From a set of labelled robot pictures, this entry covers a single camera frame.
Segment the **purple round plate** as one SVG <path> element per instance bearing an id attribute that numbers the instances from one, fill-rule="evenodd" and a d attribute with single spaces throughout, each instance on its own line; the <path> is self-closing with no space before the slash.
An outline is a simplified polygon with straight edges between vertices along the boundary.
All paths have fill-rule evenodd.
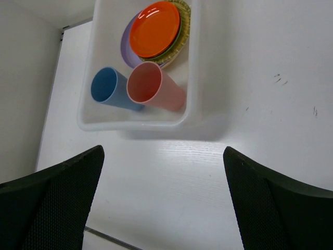
<path id="1" fill-rule="evenodd" d="M 126 26 L 120 44 L 120 52 L 124 62 L 132 69 L 134 69 L 137 65 L 142 63 L 142 60 L 133 52 L 130 46 L 130 31 L 135 19 L 139 14 L 136 14 L 132 20 Z"/>

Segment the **orange round plate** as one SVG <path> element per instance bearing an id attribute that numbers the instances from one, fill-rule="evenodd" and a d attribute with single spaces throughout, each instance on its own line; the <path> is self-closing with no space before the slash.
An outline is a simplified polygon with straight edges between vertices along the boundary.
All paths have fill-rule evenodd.
<path id="1" fill-rule="evenodd" d="M 180 13 L 168 1 L 145 7 L 130 30 L 130 47 L 141 58 L 153 58 L 166 51 L 179 33 Z"/>

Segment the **pink plastic cup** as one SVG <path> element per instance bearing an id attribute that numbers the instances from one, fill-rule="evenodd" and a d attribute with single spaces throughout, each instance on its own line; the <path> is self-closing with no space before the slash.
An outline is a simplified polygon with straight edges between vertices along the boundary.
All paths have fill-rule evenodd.
<path id="1" fill-rule="evenodd" d="M 142 105 L 169 111 L 180 110 L 185 91 L 154 62 L 144 62 L 133 69 L 126 90 L 129 98 Z"/>

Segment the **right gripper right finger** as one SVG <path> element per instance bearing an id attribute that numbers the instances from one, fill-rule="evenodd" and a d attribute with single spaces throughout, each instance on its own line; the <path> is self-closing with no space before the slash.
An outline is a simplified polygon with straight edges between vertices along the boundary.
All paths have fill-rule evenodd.
<path id="1" fill-rule="evenodd" d="M 332 249 L 332 191 L 228 146 L 224 168 L 244 249 Z"/>

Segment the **yellow woven pattern plate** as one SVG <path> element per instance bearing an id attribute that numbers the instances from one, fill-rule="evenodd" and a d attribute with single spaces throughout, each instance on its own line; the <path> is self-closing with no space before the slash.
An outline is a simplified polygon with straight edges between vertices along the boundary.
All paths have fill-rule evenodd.
<path id="1" fill-rule="evenodd" d="M 153 61 L 157 64 L 165 63 L 183 49 L 189 38 L 190 17 L 191 17 L 190 6 L 185 1 L 169 1 L 169 2 L 175 5 L 180 14 L 181 24 L 178 34 L 173 43 L 170 45 L 170 47 L 162 54 L 151 58 L 139 57 L 142 61 Z"/>

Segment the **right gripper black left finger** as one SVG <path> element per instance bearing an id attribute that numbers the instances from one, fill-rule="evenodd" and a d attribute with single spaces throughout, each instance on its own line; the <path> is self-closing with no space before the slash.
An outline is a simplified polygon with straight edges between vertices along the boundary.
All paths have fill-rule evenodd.
<path id="1" fill-rule="evenodd" d="M 105 159 L 97 145 L 1 184 L 1 249 L 81 249 Z"/>

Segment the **blue plastic cup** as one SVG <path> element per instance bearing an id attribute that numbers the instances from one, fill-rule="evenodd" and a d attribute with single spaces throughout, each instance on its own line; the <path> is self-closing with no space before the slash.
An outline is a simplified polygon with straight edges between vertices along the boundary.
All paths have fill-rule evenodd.
<path id="1" fill-rule="evenodd" d="M 94 101 L 124 108 L 140 111 L 144 105 L 133 102 L 127 93 L 127 78 L 112 67 L 99 70 L 91 83 L 91 96 Z"/>

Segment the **beige round plate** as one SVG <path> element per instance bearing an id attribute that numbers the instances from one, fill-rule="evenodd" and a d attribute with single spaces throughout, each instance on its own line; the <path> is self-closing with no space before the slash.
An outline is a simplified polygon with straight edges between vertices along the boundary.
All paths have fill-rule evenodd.
<path id="1" fill-rule="evenodd" d="M 161 69 L 164 69 L 166 67 L 168 67 L 175 59 L 177 59 L 177 57 L 179 56 L 179 54 L 181 53 L 181 51 L 179 51 L 177 54 L 175 54 L 170 60 L 168 60 L 167 62 L 164 62 L 162 64 L 159 64 L 159 67 Z"/>

